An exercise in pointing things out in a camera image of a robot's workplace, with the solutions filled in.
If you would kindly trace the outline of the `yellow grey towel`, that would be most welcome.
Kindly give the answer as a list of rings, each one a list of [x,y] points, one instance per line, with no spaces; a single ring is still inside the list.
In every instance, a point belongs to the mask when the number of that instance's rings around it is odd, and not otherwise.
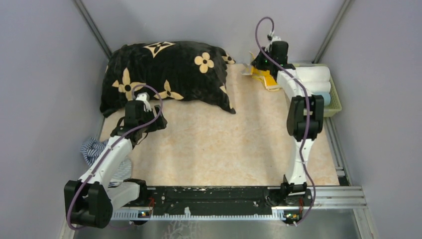
[[[250,63],[243,64],[244,69],[241,72],[244,76],[250,76],[251,78],[262,83],[264,88],[270,92],[278,91],[281,86],[271,75],[271,62],[265,56],[261,56],[261,53],[256,57],[252,52],[250,54]]]

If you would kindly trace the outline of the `light blue towel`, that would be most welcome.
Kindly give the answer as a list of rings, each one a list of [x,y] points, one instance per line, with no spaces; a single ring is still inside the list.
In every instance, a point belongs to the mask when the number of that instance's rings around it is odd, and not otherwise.
[[[321,93],[323,100],[324,100],[324,106],[329,106],[331,103],[331,95],[329,92],[322,92]]]

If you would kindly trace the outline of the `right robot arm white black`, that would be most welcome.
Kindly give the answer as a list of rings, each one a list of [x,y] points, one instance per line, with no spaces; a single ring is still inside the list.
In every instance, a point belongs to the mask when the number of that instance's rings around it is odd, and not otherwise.
[[[272,38],[267,46],[260,48],[252,66],[269,71],[290,97],[286,127],[293,139],[293,148],[280,198],[284,204],[293,205],[307,192],[307,163],[312,145],[323,128],[324,99],[311,93],[299,80],[294,65],[288,63],[288,47],[287,42]]]

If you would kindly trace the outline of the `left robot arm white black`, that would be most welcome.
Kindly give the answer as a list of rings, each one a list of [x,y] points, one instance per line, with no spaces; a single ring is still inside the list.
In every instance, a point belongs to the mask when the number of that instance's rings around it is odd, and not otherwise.
[[[129,178],[117,186],[109,184],[144,135],[166,128],[163,101],[154,106],[148,100],[130,101],[124,112],[97,160],[78,180],[69,180],[64,187],[66,222],[73,230],[103,229],[116,210],[130,203],[143,206],[149,200],[144,180]]]

